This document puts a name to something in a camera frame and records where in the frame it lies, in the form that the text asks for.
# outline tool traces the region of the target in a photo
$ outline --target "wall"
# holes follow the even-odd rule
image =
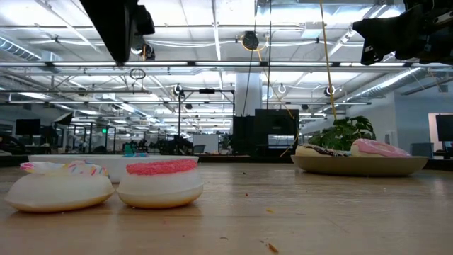
[[[385,95],[383,99],[372,99],[370,106],[353,106],[347,110],[348,117],[362,115],[369,119],[376,134],[376,140],[386,142],[385,136],[390,136],[390,144],[398,146],[395,95],[393,92]]]
[[[394,93],[389,93],[383,99],[372,99],[369,106],[352,106],[346,110],[346,116],[356,117],[363,115],[368,118],[373,124],[376,139],[385,142],[385,134],[390,134],[390,143],[398,146],[396,136],[396,120],[395,120],[395,99]],[[344,118],[344,115],[339,115],[338,118]],[[328,116],[327,120],[317,120],[306,124],[301,133],[308,134],[310,132],[320,131],[324,128],[329,128],[333,124],[333,116]]]
[[[411,143],[430,142],[428,113],[452,113],[453,93],[439,93],[436,88],[410,96],[395,97],[398,144],[409,151]]]
[[[41,105],[32,105],[31,110],[25,110],[22,106],[0,106],[0,123],[13,126],[13,134],[16,132],[16,120],[21,118],[39,118],[41,125],[50,125],[51,122],[66,112],[56,108],[44,108]]]

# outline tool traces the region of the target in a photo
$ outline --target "sprinkled donut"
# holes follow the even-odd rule
[[[173,208],[187,205],[203,192],[194,159],[136,163],[117,189],[122,202],[136,208]]]
[[[389,144],[368,139],[355,140],[351,146],[353,157],[410,157],[411,155]]]

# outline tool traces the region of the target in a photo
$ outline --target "pink frosting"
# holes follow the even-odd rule
[[[352,145],[357,145],[359,152],[364,152],[368,154],[378,154],[384,157],[410,157],[411,155],[404,151],[388,145],[383,142],[378,142],[368,139],[358,139],[355,140]]]

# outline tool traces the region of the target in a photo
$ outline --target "monitor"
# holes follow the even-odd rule
[[[40,119],[17,119],[16,135],[40,135]]]
[[[439,141],[453,141],[453,115],[436,115],[436,122]]]

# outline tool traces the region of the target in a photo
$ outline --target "ceramic plate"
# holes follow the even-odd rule
[[[313,174],[346,176],[407,176],[421,170],[427,157],[303,157],[291,156],[299,168]]]

